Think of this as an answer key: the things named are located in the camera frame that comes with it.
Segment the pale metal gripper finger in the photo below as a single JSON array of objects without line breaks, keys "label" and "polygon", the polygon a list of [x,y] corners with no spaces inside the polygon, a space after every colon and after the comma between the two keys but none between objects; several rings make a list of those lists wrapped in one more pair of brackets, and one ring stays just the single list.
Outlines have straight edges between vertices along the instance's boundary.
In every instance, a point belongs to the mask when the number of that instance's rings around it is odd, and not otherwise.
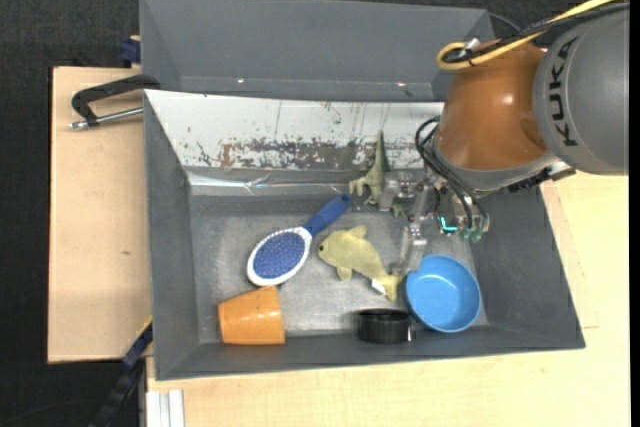
[{"label": "pale metal gripper finger", "polygon": [[416,197],[418,179],[411,172],[388,172],[383,176],[382,191],[378,196],[378,208],[389,211],[398,202]]},{"label": "pale metal gripper finger", "polygon": [[398,259],[392,264],[392,274],[406,275],[413,266],[415,255],[421,256],[426,247],[426,238],[421,224],[410,224],[404,227]]}]

